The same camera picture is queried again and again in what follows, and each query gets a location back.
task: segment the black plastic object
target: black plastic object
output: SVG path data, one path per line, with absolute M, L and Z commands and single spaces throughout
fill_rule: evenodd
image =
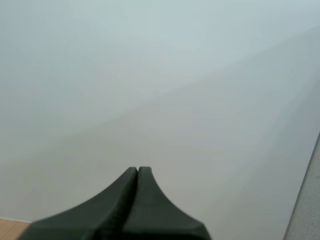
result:
M 174 206 L 151 168 L 130 167 L 85 203 L 36 221 L 19 240 L 210 240 L 205 226 Z
M 139 169 L 137 192 L 122 231 L 125 239 L 210 239 L 201 222 L 179 210 L 163 194 L 151 167 Z
M 99 240 L 125 221 L 136 192 L 137 169 L 130 167 L 107 189 L 68 211 L 36 221 L 19 240 Z

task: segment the white wall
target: white wall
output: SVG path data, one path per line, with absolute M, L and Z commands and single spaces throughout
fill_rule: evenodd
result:
M 320 129 L 319 13 L 1 3 L 0 216 L 49 216 L 146 165 L 214 239 L 282 239 Z

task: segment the gray panel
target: gray panel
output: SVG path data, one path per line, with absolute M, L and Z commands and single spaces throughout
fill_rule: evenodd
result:
M 320 239 L 320 135 L 284 237 L 301 239 Z

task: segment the wooden desk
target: wooden desk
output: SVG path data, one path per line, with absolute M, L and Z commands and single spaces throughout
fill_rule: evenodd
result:
M 29 222 L 0 219 L 0 240 L 16 240 Z

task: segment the wooden surface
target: wooden surface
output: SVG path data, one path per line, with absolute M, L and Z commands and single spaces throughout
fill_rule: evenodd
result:
M 30 223 L 0 219 L 0 240 L 16 240 Z

